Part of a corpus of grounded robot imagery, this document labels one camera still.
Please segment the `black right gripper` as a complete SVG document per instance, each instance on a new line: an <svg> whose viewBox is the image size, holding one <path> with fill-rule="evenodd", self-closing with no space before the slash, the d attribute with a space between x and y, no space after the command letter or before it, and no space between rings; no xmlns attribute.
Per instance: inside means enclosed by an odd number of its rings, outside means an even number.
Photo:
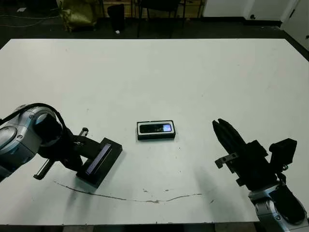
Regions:
<svg viewBox="0 0 309 232"><path fill-rule="evenodd" d="M232 173L238 175L237 184L250 191L277 184L277 176L265 159L267 152L257 140L246 144L238 131L221 118L213 120L212 125L218 141L228 152L227 156L215 161L218 168L226 164Z"/></svg>

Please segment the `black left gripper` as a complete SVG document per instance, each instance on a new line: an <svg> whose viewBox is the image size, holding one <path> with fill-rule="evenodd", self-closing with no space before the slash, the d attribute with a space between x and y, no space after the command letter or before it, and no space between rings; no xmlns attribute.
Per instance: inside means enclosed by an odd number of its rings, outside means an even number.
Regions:
<svg viewBox="0 0 309 232"><path fill-rule="evenodd" d="M82 143L77 140L69 129L51 146L41 146L38 154L47 159L44 165L33 176L35 179L43 179L49 172L55 162L60 161L66 168L79 172L83 166L77 149ZM94 159L102 150L101 145L84 145L83 156L88 159Z"/></svg>

